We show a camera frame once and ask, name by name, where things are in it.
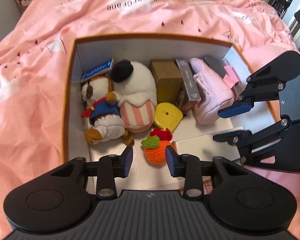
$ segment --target plush dog's nose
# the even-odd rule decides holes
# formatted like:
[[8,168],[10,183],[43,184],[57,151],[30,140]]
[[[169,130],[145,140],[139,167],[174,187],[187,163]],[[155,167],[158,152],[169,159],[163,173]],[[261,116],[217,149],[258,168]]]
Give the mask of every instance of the plush dog's nose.
[[88,85],[86,97],[88,99],[91,98],[92,97],[92,93],[93,93],[93,87],[91,85]]

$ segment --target green crocheted leaf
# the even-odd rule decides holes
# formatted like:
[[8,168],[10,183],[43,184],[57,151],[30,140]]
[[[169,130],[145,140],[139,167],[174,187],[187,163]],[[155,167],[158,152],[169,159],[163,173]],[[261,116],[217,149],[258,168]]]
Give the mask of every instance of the green crocheted leaf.
[[147,139],[141,141],[141,145],[146,149],[156,149],[160,146],[160,138],[157,135],[148,135]]

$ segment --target pink bedsheet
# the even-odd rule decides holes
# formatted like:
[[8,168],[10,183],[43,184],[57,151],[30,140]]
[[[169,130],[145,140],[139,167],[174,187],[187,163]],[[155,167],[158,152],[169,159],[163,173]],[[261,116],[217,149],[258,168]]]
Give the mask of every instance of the pink bedsheet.
[[[289,29],[260,0],[34,0],[0,43],[0,239],[11,228],[2,203],[13,188],[61,164],[69,51],[76,37],[161,32],[235,42],[254,69],[296,49]],[[300,175],[259,171],[291,190]]]

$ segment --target black plush ear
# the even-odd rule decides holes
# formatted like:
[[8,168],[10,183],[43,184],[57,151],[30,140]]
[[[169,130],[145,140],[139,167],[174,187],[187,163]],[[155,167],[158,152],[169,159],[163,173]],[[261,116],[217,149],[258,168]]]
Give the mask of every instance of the black plush ear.
[[113,82],[120,83],[125,81],[133,72],[133,66],[131,62],[124,59],[117,64],[111,70],[111,79]]

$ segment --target ribbed gray surface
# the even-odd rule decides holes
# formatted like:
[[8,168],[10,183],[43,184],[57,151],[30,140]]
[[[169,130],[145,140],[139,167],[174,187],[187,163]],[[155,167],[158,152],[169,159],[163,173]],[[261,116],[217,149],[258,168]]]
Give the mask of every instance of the ribbed gray surface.
[[15,231],[8,240],[293,240],[288,232],[245,236],[220,224],[200,202],[183,199],[178,191],[125,190],[113,201],[99,203],[82,224],[51,236]]
[[286,83],[279,92],[279,100],[281,115],[288,115],[292,121],[300,120],[300,75]]

